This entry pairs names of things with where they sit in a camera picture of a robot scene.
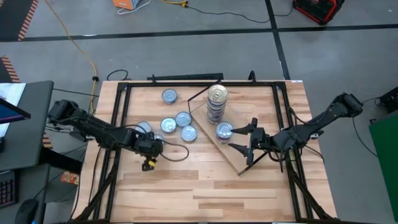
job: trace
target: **concrete floor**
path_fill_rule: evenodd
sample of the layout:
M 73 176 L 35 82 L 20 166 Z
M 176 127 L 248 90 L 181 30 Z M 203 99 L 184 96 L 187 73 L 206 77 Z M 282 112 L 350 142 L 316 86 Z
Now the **concrete floor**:
M 271 2 L 275 14 L 290 10 L 291 0 Z M 158 0 L 122 16 L 117 15 L 111 1 L 50 0 L 50 3 L 72 35 L 271 26 L 235 16 L 203 15 Z M 263 0 L 191 0 L 190 4 L 204 11 L 237 12 L 257 20 L 268 18 Z M 329 26 L 397 21 L 395 0 L 349 0 Z M 297 11 L 289 17 L 277 17 L 276 22 L 278 27 L 317 26 Z M 41 0 L 26 36 L 64 35 L 61 25 Z M 312 115 L 323 111 L 343 91 L 365 100 L 397 86 L 398 29 L 290 32 L 280 33 L 280 39 L 291 79 L 304 81 Z M 272 33 L 98 39 L 77 43 L 96 64 L 100 80 L 105 80 L 107 74 L 116 69 L 128 70 L 133 80 L 143 80 L 152 74 L 216 72 L 223 72 L 225 79 L 246 79 L 250 70 L 256 71 L 259 79 L 283 79 Z M 53 80 L 56 88 L 91 91 L 90 64 L 67 40 L 0 43 L 0 54 L 11 59 L 23 82 Z M 56 91 L 52 101 L 64 98 L 75 100 L 83 108 L 87 108 L 90 101 L 87 96 Z M 359 134 L 372 150 L 369 119 L 382 116 L 384 112 L 369 102 L 364 113 L 356 118 Z M 49 135 L 59 152 L 82 144 L 65 134 Z M 320 144 L 338 216 L 347 221 L 395 223 L 379 162 L 358 141 L 352 122 L 341 119 L 325 128 Z M 48 201 L 70 188 L 60 182 L 52 184 Z M 74 191 L 62 200 L 73 196 Z M 45 223 L 66 221 L 72 204 L 72 200 L 48 203 Z

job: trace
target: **gray table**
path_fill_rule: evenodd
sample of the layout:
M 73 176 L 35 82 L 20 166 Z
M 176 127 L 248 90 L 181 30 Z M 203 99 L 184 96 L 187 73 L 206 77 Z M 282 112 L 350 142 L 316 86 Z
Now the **gray table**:
M 13 170 L 48 163 L 80 173 L 81 162 L 42 146 L 53 81 L 27 83 L 18 108 L 30 113 L 28 120 L 10 123 L 0 152 L 0 170 Z
M 18 190 L 19 199 L 15 205 L 0 208 L 0 222 L 1 224 L 14 224 L 15 215 L 20 205 L 27 199 L 33 198 L 37 192 L 47 185 L 49 178 L 50 165 L 42 164 L 35 167 L 25 168 L 17 170 L 18 172 Z M 41 193 L 38 194 L 36 199 L 39 201 L 39 206 L 36 210 L 35 222 L 43 223 L 44 211 L 45 211 L 45 193 L 44 188 Z

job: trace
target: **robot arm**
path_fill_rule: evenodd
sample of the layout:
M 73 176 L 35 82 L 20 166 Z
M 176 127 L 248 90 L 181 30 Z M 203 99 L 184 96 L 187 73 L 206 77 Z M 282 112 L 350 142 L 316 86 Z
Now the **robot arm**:
M 304 147 L 312 134 L 319 132 L 338 118 L 354 118 L 362 113 L 362 106 L 363 104 L 354 95 L 343 93 L 337 96 L 320 115 L 304 124 L 287 128 L 274 136 L 266 134 L 264 128 L 257 128 L 257 118 L 253 118 L 251 124 L 246 127 L 232 130 L 237 134 L 251 133 L 250 146 L 229 145 L 247 157 L 246 164 L 250 166 L 253 163 L 253 150 L 282 153 Z
M 72 125 L 83 135 L 94 136 L 99 147 L 108 150 L 124 148 L 144 156 L 142 171 L 153 170 L 156 157 L 163 151 L 161 140 L 154 139 L 153 132 L 141 133 L 132 128 L 115 127 L 88 114 L 73 101 L 56 101 L 48 117 L 54 126 Z

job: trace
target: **green panel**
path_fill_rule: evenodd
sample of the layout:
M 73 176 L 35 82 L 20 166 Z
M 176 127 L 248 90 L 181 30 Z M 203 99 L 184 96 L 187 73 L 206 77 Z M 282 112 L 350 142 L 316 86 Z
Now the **green panel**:
M 398 114 L 369 127 L 390 197 L 394 219 L 398 222 Z

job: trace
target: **wooden table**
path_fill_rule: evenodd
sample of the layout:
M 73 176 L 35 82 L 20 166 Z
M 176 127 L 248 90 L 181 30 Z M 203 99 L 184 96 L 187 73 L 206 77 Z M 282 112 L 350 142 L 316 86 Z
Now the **wooden table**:
M 116 87 L 118 82 L 104 82 L 99 96 L 96 117 L 111 121 Z M 310 108 L 301 82 L 286 82 L 291 107 L 304 120 L 311 118 Z M 203 87 L 175 87 L 178 100 L 166 105 L 161 94 L 165 87 L 132 88 L 126 124 L 148 121 L 155 133 L 161 133 L 160 122 L 167 116 L 174 117 L 179 111 L 188 111 L 187 100 Z M 259 127 L 267 134 L 279 131 L 275 104 L 269 87 L 227 87 L 228 104 L 250 122 L 252 117 L 259 119 Z M 119 106 L 118 124 L 122 112 L 124 93 Z M 191 108 L 201 105 L 206 95 L 192 101 Z M 279 164 L 268 156 L 241 177 L 228 164 L 226 159 L 204 134 L 199 125 L 195 143 L 187 144 L 190 156 L 182 162 L 169 162 L 159 157 L 154 171 L 142 172 L 143 157 L 122 150 L 118 179 L 113 203 L 112 222 L 271 222 L 294 221 L 294 211 L 287 174 L 281 173 Z M 170 142 L 184 144 L 180 131 L 163 134 Z M 317 141 L 309 146 L 319 150 Z M 93 178 L 98 146 L 90 142 L 87 148 L 81 189 L 74 217 L 87 206 Z M 181 158 L 185 150 L 175 146 L 165 146 L 165 154 Z M 104 151 L 101 152 L 96 167 L 93 195 L 98 188 Z M 303 168 L 309 191 L 318 203 L 331 216 L 336 216 L 328 179 L 322 160 L 306 149 L 302 154 Z M 302 195 L 298 190 L 302 216 L 305 216 Z M 106 192 L 101 205 L 104 216 Z

